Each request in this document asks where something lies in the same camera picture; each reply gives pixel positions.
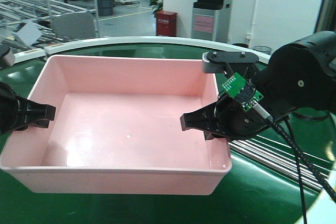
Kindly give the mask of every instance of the green circuit board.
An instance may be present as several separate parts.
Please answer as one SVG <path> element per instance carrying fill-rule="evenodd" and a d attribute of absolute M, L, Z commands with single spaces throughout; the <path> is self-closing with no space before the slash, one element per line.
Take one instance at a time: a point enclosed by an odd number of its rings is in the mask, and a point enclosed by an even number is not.
<path fill-rule="evenodd" d="M 246 80 L 244 77 L 242 77 L 238 73 L 234 73 L 226 82 L 222 84 L 222 87 L 226 91 L 226 93 L 229 94 L 229 96 L 233 99 L 235 99 L 239 93 L 243 90 L 243 88 L 246 86 Z M 245 101 L 244 103 L 241 103 L 243 106 L 243 109 L 245 111 L 248 111 L 251 109 L 251 106 L 249 106 L 249 102 L 251 100 L 256 100 L 259 102 L 264 96 L 256 90 L 253 97 L 249 101 Z"/>

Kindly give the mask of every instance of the pink bin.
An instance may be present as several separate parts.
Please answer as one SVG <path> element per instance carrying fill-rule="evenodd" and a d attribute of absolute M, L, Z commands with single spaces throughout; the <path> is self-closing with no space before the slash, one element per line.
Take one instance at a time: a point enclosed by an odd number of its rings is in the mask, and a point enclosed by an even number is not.
<path fill-rule="evenodd" d="M 180 116 L 217 94 L 200 60 L 52 56 L 29 99 L 55 120 L 14 132 L 1 169 L 39 193 L 211 194 L 228 143 L 183 132 Z"/>

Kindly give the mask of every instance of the red fire extinguisher box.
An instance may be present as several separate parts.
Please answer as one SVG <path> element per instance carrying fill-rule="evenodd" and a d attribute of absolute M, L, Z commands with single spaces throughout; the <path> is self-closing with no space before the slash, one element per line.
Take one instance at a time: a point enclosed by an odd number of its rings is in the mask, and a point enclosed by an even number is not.
<path fill-rule="evenodd" d="M 156 15 L 156 35 L 176 37 L 177 13 L 160 10 Z"/>

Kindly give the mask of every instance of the pink paper sign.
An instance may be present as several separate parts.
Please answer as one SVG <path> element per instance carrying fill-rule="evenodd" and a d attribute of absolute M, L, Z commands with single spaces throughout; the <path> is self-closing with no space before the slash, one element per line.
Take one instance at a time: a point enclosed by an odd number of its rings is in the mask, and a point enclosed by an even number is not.
<path fill-rule="evenodd" d="M 214 25 L 214 17 L 195 15 L 194 16 L 194 31 L 203 31 L 212 33 Z"/>

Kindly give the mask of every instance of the gray floor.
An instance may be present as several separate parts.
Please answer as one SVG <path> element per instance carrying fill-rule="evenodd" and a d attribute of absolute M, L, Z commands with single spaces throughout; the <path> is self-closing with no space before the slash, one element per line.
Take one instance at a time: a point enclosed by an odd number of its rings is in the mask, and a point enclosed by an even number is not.
<path fill-rule="evenodd" d="M 155 36 L 156 26 L 149 0 L 140 3 L 119 4 L 112 16 L 99 17 L 100 37 Z"/>

